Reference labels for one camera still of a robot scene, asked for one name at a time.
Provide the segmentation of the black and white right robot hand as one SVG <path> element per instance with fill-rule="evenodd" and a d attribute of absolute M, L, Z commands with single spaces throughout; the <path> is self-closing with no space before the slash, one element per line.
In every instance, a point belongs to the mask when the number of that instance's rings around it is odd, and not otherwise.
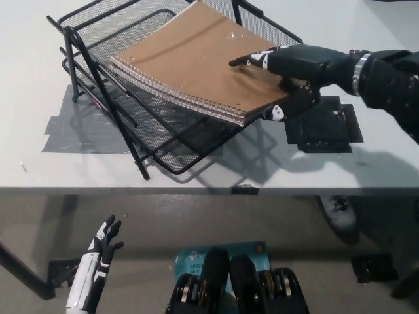
<path fill-rule="evenodd" d="M 307 44 L 275 46 L 252 52 L 229 61 L 231 67 L 255 66 L 283 79 L 305 81 L 308 86 L 299 88 L 307 96 L 302 101 L 280 101 L 263 113 L 262 118 L 282 122 L 307 111 L 318 102 L 319 90 L 337 85 L 347 94 L 355 95 L 353 87 L 355 56 Z"/>

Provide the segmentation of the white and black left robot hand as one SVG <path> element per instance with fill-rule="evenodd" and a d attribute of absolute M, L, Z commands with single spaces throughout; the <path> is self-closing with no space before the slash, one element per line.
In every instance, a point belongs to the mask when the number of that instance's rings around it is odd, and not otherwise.
<path fill-rule="evenodd" d="M 123 242 L 111 243 L 122 222 L 111 215 L 98 229 L 75 273 L 65 306 L 66 313 L 95 313 L 116 250 Z"/>

